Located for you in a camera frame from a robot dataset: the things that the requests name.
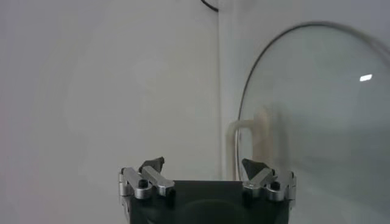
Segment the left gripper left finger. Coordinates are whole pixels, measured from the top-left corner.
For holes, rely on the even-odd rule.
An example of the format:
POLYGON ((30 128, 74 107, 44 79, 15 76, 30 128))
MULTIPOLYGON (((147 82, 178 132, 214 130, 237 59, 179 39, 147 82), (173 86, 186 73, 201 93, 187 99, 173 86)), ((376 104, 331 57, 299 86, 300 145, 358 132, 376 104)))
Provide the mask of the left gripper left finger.
POLYGON ((123 167, 118 174, 119 196, 146 200, 155 188, 159 196, 167 197, 175 190, 175 182, 161 175, 164 163, 164 157, 159 157, 145 161, 138 169, 123 167))

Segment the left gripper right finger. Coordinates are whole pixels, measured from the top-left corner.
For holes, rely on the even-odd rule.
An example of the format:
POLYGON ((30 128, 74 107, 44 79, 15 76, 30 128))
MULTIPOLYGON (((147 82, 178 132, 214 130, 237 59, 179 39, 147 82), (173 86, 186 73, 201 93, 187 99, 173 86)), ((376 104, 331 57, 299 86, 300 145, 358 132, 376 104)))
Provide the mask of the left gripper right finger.
POLYGON ((258 198, 264 194, 269 201, 295 201, 297 178, 289 170, 271 169, 261 162, 243 159, 241 161, 248 176, 243 181, 243 191, 251 198, 258 198))

